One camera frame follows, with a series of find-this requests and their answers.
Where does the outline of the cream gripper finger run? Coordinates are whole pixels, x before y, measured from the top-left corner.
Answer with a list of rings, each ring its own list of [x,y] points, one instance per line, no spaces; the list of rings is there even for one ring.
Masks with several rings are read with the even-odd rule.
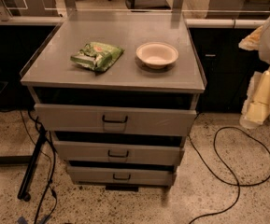
[[[248,51],[258,50],[260,45],[262,29],[263,29],[262,26],[260,26],[256,30],[254,30],[251,34],[247,35],[239,42],[238,47]]]
[[[246,129],[256,129],[263,125],[270,115],[270,108],[261,103],[244,103],[239,123]]]

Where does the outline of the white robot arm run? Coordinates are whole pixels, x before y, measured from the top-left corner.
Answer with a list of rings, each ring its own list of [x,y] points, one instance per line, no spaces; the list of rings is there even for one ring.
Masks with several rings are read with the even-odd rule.
[[[255,72],[249,82],[247,99],[243,104],[240,125],[255,129],[270,115],[270,16],[265,23],[240,41],[238,47],[257,50],[261,61],[269,64],[263,73]]]

